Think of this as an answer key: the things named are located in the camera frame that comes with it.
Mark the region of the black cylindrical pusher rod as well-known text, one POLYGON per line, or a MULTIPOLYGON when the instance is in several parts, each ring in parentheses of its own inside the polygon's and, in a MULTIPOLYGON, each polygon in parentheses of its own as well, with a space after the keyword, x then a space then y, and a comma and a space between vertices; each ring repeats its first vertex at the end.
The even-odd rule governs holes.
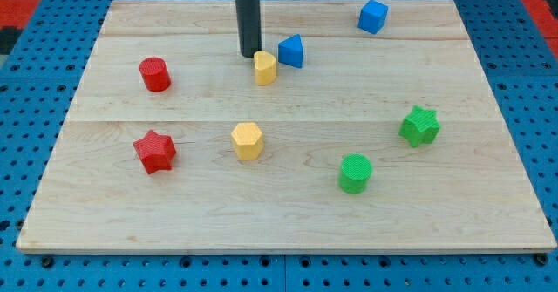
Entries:
POLYGON ((245 58, 262 48, 260 0, 235 0, 239 45, 245 58))

